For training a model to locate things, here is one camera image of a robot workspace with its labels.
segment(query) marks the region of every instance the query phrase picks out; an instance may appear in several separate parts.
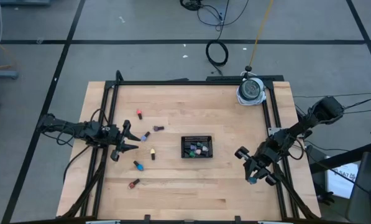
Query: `wooden tabletop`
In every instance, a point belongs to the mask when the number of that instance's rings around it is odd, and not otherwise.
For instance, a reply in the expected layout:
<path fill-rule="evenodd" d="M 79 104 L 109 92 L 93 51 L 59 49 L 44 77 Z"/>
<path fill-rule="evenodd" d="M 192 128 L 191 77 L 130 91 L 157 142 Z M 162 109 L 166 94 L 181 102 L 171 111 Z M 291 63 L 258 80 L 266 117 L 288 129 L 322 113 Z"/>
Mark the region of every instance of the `wooden tabletop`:
<path fill-rule="evenodd" d="M 290 127 L 297 122 L 290 85 L 275 82 L 274 86 L 282 126 Z M 89 82 L 80 121 L 89 120 L 100 107 L 103 87 L 104 82 Z M 147 131 L 151 134 L 146 142 L 126 141 L 139 149 L 121 154 L 119 162 L 108 159 L 98 218 L 140 220 L 149 214 L 153 220 L 233 220 L 236 215 L 242 220 L 280 220 L 276 188 L 264 180 L 248 184 L 244 179 L 244 161 L 234 156 L 240 146 L 254 154 L 267 137 L 262 106 L 241 106 L 236 88 L 120 86 L 113 123 L 121 128 L 128 119 L 134 135 L 141 137 Z M 274 127 L 270 100 L 267 103 Z M 136 109 L 142 110 L 142 120 L 138 119 Z M 153 132 L 154 125 L 164 126 L 165 130 Z M 182 159 L 181 136 L 198 135 L 212 136 L 214 157 Z M 83 141 L 76 140 L 71 157 L 84 147 Z M 156 151 L 154 161 L 151 148 Z M 291 152 L 296 157 L 301 153 L 296 147 Z M 69 168 L 57 215 L 65 213 L 84 189 L 90 157 L 91 150 Z M 144 165 L 145 170 L 138 171 L 134 160 Z M 320 216 L 306 156 L 300 161 L 289 158 L 289 162 L 295 190 L 311 211 Z M 140 179 L 140 183 L 128 189 L 135 179 Z M 291 216 L 288 195 L 283 189 Z M 88 214 L 94 192 L 90 201 Z"/>

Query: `gray floor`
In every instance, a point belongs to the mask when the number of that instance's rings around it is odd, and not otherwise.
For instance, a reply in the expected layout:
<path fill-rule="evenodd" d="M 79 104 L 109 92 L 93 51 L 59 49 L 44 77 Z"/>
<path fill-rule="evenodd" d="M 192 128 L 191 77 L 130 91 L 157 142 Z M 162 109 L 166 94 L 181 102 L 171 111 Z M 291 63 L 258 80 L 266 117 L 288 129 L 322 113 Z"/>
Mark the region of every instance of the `gray floor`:
<path fill-rule="evenodd" d="M 52 0 L 50 7 L 4 7 L 4 40 L 65 40 L 80 0 Z M 371 38 L 371 0 L 354 0 Z M 225 1 L 208 1 L 224 11 Z M 244 0 L 232 0 L 227 20 L 233 20 Z M 268 1 L 250 0 L 245 14 L 224 28 L 222 39 L 254 39 Z M 208 14 L 201 12 L 207 21 Z M 86 0 L 75 40 L 215 39 L 214 27 L 200 23 L 195 12 L 172 0 Z M 362 40 L 343 0 L 275 1 L 262 39 Z M 227 44 L 224 75 L 238 75 L 247 65 L 253 45 Z M 0 80 L 0 221 L 6 209 L 35 124 L 52 81 L 63 45 L 5 45 L 19 62 L 18 80 Z M 71 45 L 49 112 L 77 121 L 89 81 L 204 80 L 214 68 L 204 44 Z M 213 59 L 222 50 L 211 47 Z M 0 65 L 9 63 L 0 50 Z M 259 45 L 253 71 L 284 75 L 297 96 L 371 92 L 371 55 L 366 45 Z M 351 105 L 370 96 L 338 100 Z M 319 98 L 295 98 L 307 109 Z M 371 109 L 371 102 L 354 110 Z M 331 126 L 314 130 L 310 141 L 326 148 L 353 149 L 371 142 L 371 113 L 345 115 Z M 331 151 L 330 156 L 338 152 Z M 70 148 L 41 137 L 13 222 L 53 218 L 62 190 L 62 174 Z M 323 214 L 330 217 L 328 209 Z"/>

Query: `black basket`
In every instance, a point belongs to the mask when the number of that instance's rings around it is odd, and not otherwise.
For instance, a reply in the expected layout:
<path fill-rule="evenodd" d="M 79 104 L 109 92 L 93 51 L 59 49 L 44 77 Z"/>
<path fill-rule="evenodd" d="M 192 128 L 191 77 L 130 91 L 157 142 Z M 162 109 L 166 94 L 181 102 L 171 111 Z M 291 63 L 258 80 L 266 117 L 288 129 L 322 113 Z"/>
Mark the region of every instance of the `black basket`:
<path fill-rule="evenodd" d="M 195 157 L 190 157 L 185 150 L 189 150 L 191 144 L 196 142 L 200 142 L 203 146 L 209 148 L 209 151 L 205 152 L 205 155 L 202 154 L 196 155 Z M 195 159 L 195 158 L 212 158 L 213 157 L 213 142 L 211 140 L 211 136 L 182 136 L 181 137 L 181 158 L 188 158 L 188 159 Z"/>

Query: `black cable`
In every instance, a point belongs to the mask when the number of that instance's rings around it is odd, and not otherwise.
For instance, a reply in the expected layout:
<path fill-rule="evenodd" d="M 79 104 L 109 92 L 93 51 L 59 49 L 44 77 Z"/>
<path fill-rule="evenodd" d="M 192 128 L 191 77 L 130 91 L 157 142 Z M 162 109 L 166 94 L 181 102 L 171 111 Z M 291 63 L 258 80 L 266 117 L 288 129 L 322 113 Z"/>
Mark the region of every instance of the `black cable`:
<path fill-rule="evenodd" d="M 211 9 L 213 9 L 214 11 L 216 11 L 217 15 L 214 15 L 214 13 L 211 12 L 209 9 L 206 9 L 206 7 L 210 7 Z M 202 8 L 205 9 L 205 10 L 207 10 L 208 12 L 210 12 L 210 14 L 212 14 L 219 22 L 222 21 L 222 16 L 220 15 L 220 13 L 218 12 L 218 10 L 215 7 L 212 7 L 210 5 L 205 5 L 204 4 L 204 5 L 202 5 Z"/>
<path fill-rule="evenodd" d="M 225 24 L 225 19 L 226 19 L 226 17 L 227 17 L 228 6 L 229 6 L 229 0 L 227 0 L 227 6 L 225 7 L 225 15 L 224 15 L 224 20 L 222 20 L 222 24 L 220 25 L 220 26 L 221 26 L 221 29 L 220 29 L 220 35 L 218 35 L 218 38 L 217 38 L 217 40 L 219 40 L 219 39 L 220 39 L 220 37 L 221 37 L 221 34 L 222 34 L 222 30 L 223 30 L 223 28 L 224 28 L 224 24 Z"/>
<path fill-rule="evenodd" d="M 209 54 L 209 48 L 210 48 L 210 45 L 211 44 L 218 44 L 218 45 L 220 45 L 221 47 L 222 47 L 222 49 L 224 50 L 224 52 L 225 52 L 225 59 L 222 61 L 222 62 L 216 62 L 216 61 L 214 61 L 211 57 L 210 57 L 210 54 Z M 215 68 L 215 69 L 217 69 L 217 71 L 218 71 L 218 73 L 221 75 L 221 76 L 223 76 L 223 74 L 222 74 L 222 71 L 220 70 L 220 69 L 218 69 L 218 67 L 222 67 L 222 66 L 224 66 L 227 62 L 228 62 L 228 48 L 227 48 L 227 46 L 225 46 L 225 44 L 224 43 L 222 43 L 221 41 L 218 41 L 218 40 L 210 40 L 209 42 L 208 42 L 208 44 L 206 45 L 206 56 L 207 56 L 207 58 L 208 58 L 208 60 L 209 60 L 209 62 L 210 62 L 210 64 Z"/>
<path fill-rule="evenodd" d="M 72 162 L 75 161 L 80 155 L 82 155 L 90 146 L 85 147 L 81 152 L 79 152 L 71 161 L 69 161 L 68 165 L 66 165 L 65 171 L 63 173 L 63 181 L 65 182 L 66 172 L 68 172 L 69 167 L 71 166 Z"/>
<path fill-rule="evenodd" d="M 349 152 L 349 150 L 347 150 L 347 149 L 325 149 L 325 148 L 322 148 L 322 147 L 319 147 L 319 146 L 315 145 L 314 143 L 312 143 L 310 141 L 304 141 L 304 142 L 308 142 L 311 145 L 313 145 L 314 147 L 316 147 L 318 149 L 321 149 L 321 150 L 324 150 L 324 151 L 345 151 L 345 152 Z"/>
<path fill-rule="evenodd" d="M 300 140 L 298 140 L 297 138 L 295 138 L 295 140 L 296 140 L 296 141 L 298 142 L 298 144 L 300 145 L 301 156 L 300 156 L 299 158 L 295 158 L 292 154 L 290 154 L 290 152 L 288 152 L 288 153 L 289 153 L 289 156 L 292 157 L 293 159 L 295 159 L 295 160 L 300 160 L 300 159 L 302 159 L 303 156 L 304 156 L 303 145 L 302 145 L 302 143 L 300 142 Z"/>
<path fill-rule="evenodd" d="M 351 114 L 351 113 L 364 113 L 364 112 L 370 112 L 371 110 L 364 110 L 364 111 L 354 111 L 354 112 L 346 112 L 344 114 Z"/>
<path fill-rule="evenodd" d="M 105 112 L 104 112 L 103 110 L 101 110 L 101 109 L 97 109 L 96 111 L 94 111 L 94 113 L 91 115 L 90 122 L 93 121 L 94 115 L 95 115 L 98 111 L 103 112 L 104 119 L 105 119 L 105 121 L 108 123 L 108 119 L 106 119 Z"/>
<path fill-rule="evenodd" d="M 225 24 L 225 23 L 223 22 L 223 23 L 222 23 L 222 26 L 228 26 L 228 25 L 231 25 L 231 24 L 233 24 L 234 22 L 236 22 L 236 21 L 237 21 L 237 20 L 242 16 L 243 12 L 246 10 L 246 7 L 247 7 L 247 4 L 248 4 L 248 3 L 249 3 L 249 0 L 246 1 L 246 4 L 245 4 L 245 6 L 243 7 L 242 12 L 240 12 L 240 14 L 237 16 L 236 19 L 234 19 L 232 22 L 227 23 L 227 24 Z M 210 5 L 204 5 L 204 4 L 202 4 L 202 5 L 200 5 L 200 6 L 201 6 L 201 7 L 199 8 L 199 10 L 200 10 L 200 9 L 203 9 L 205 6 L 208 6 L 208 7 L 213 8 L 213 9 L 217 12 L 217 14 L 219 15 L 219 17 L 221 16 L 221 15 L 218 13 L 217 9 L 214 8 L 214 7 L 212 7 L 212 6 L 210 6 Z M 206 25 L 208 25 L 208 26 L 219 26 L 219 25 L 220 25 L 220 24 L 210 24 L 210 23 L 207 23 L 207 22 L 205 22 L 205 21 L 202 21 L 201 18 L 200 18 L 200 15 L 199 15 L 199 10 L 198 10 L 197 15 L 198 15 L 198 19 L 199 19 L 200 22 L 202 22 L 203 24 L 206 24 Z"/>
<path fill-rule="evenodd" d="M 297 104 L 295 104 L 295 106 L 304 114 L 304 115 L 306 115 L 306 113 L 299 107 L 299 106 L 297 106 Z"/>
<path fill-rule="evenodd" d="M 229 5 L 229 0 L 227 0 L 227 6 L 226 6 L 226 8 L 225 8 L 225 15 L 224 15 L 224 20 L 222 21 L 222 24 L 225 24 L 225 19 L 226 19 L 226 17 L 227 17 L 227 11 L 228 11 L 228 5 Z M 224 26 L 223 25 L 220 25 L 221 26 L 221 30 L 220 30 L 220 34 L 219 34 L 219 36 L 218 36 L 218 38 L 216 39 L 216 40 L 210 40 L 209 42 L 208 42 L 208 44 L 206 45 L 206 56 L 207 56 L 207 58 L 208 58 L 208 60 L 209 60 L 209 62 L 210 62 L 210 64 L 218 71 L 218 73 L 221 75 L 221 76 L 223 76 L 223 74 L 222 74 L 222 71 L 220 70 L 220 69 L 218 69 L 218 67 L 222 67 L 222 66 L 224 66 L 226 63 L 227 63 L 227 61 L 228 61 L 228 48 L 227 48 L 227 46 L 225 46 L 225 44 L 224 43 L 222 43 L 221 41 L 219 41 L 219 39 L 220 39 L 220 37 L 221 37 L 221 34 L 222 34 L 222 30 L 223 30 L 223 28 L 224 28 Z M 210 48 L 210 45 L 211 44 L 219 44 L 221 47 L 222 47 L 222 49 L 224 50 L 224 52 L 225 52 L 225 59 L 222 61 L 222 62 L 216 62 L 216 61 L 214 61 L 211 57 L 210 57 L 210 54 L 209 54 L 209 48 Z"/>
<path fill-rule="evenodd" d="M 371 93 L 351 93 L 351 94 L 339 94 L 339 95 L 324 95 L 324 96 L 293 96 L 294 98 L 320 98 L 325 96 L 359 96 L 359 95 L 371 95 Z"/>
<path fill-rule="evenodd" d="M 361 104 L 364 104 L 364 103 L 366 103 L 366 102 L 369 102 L 370 100 L 371 100 L 371 98 L 370 98 L 370 99 L 367 99 L 367 100 L 364 100 L 364 101 L 361 101 L 361 102 L 358 102 L 358 103 L 354 103 L 353 105 L 346 106 L 344 109 L 347 110 L 347 109 L 349 109 L 349 108 L 352 108 L 352 107 L 355 107 L 355 106 L 359 106 L 359 105 L 361 105 Z"/>
<path fill-rule="evenodd" d="M 49 136 L 48 134 L 45 134 L 45 133 L 42 133 L 42 134 L 46 137 L 49 137 L 49 138 L 52 138 L 52 139 L 55 139 L 55 140 L 58 140 L 58 141 L 61 141 L 61 142 L 65 142 L 64 140 L 57 139 L 56 137 L 53 137 L 53 136 Z"/>
<path fill-rule="evenodd" d="M 365 193 L 367 193 L 368 195 L 371 196 L 371 193 L 370 193 L 368 190 L 364 189 L 364 188 L 361 187 L 359 184 L 357 184 L 357 183 L 355 183 L 354 181 L 348 179 L 347 177 L 344 177 L 344 176 L 341 175 L 339 172 L 337 172 L 337 171 L 335 171 L 335 170 L 333 170 L 333 169 L 330 169 L 330 168 L 328 168 L 327 166 L 321 164 L 321 163 L 318 162 L 316 159 L 314 159 L 314 158 L 311 156 L 311 154 L 309 154 L 309 153 L 307 152 L 306 149 L 303 149 L 303 150 L 305 151 L 305 153 L 307 154 L 307 156 L 309 156 L 309 158 L 311 158 L 313 161 L 315 161 L 315 163 L 317 163 L 317 165 L 319 165 L 319 166 L 321 166 L 321 167 L 323 167 L 323 168 L 325 168 L 325 169 L 327 169 L 327 170 L 330 170 L 330 171 L 332 171 L 333 173 L 335 173 L 335 174 L 341 176 L 342 178 L 348 180 L 349 182 L 351 182 L 351 183 L 353 183 L 355 186 L 357 186 L 360 190 L 363 190 Z"/>
<path fill-rule="evenodd" d="M 64 125 L 63 129 L 60 131 L 60 133 L 58 134 L 58 136 L 56 138 L 57 144 L 59 144 L 60 146 L 63 146 L 65 144 L 68 144 L 75 137 L 75 129 L 74 129 L 74 127 L 84 127 L 84 126 L 85 126 L 84 124 L 82 124 L 82 125 L 76 125 L 76 126 L 72 126 L 72 127 L 71 126 L 65 126 Z M 60 137 L 61 137 L 62 134 L 64 134 L 64 131 L 67 130 L 67 129 L 71 129 L 72 130 L 72 135 L 71 135 L 71 137 L 68 140 L 64 141 L 64 140 L 60 139 Z"/>

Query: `yellow cable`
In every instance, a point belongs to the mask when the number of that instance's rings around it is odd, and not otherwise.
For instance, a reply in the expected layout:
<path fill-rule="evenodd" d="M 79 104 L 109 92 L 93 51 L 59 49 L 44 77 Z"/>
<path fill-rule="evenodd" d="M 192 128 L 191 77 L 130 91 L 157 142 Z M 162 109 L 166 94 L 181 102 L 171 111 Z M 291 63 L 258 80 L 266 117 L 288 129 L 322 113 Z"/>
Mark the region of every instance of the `yellow cable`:
<path fill-rule="evenodd" d="M 10 51 L 5 49 L 1 44 L 0 44 L 0 48 L 11 58 L 11 60 L 14 61 L 15 65 L 18 64 L 16 58 L 13 56 L 13 54 Z"/>
<path fill-rule="evenodd" d="M 11 68 L 12 65 L 0 65 L 0 69 Z"/>
<path fill-rule="evenodd" d="M 260 35 L 262 33 L 262 30 L 264 29 L 265 21 L 267 21 L 267 19 L 268 19 L 268 14 L 271 11 L 272 3 L 273 3 L 273 0 L 270 0 L 270 4 L 268 5 L 268 9 L 267 9 L 267 11 L 265 11 L 264 19 L 261 22 L 259 32 L 257 33 L 257 37 L 255 38 L 254 47 L 253 47 L 253 53 L 252 53 L 252 58 L 250 59 L 249 66 L 252 66 L 254 54 L 255 54 L 255 51 L 257 50 L 257 42 L 259 41 Z"/>

